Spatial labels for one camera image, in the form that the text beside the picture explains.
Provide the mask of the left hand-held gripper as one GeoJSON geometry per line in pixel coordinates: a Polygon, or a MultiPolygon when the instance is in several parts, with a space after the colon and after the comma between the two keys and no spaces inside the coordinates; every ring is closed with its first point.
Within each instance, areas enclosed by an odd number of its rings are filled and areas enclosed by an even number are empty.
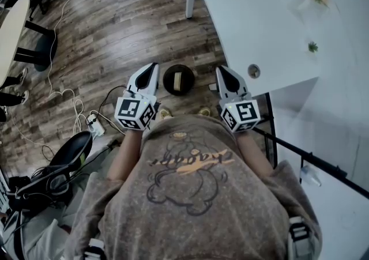
{"type": "Polygon", "coordinates": [[[118,98],[114,115],[123,128],[144,131],[150,125],[156,116],[158,86],[158,63],[147,64],[130,77],[128,90],[118,98]]]}

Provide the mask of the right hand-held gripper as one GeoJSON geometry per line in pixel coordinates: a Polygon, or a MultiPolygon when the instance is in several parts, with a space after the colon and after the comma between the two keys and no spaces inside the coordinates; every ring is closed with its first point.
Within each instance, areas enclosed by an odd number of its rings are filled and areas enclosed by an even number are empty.
{"type": "Polygon", "coordinates": [[[220,94],[220,117],[232,133],[253,129],[260,121],[258,103],[247,93],[243,77],[234,70],[219,66],[216,68],[217,85],[220,94]]]}

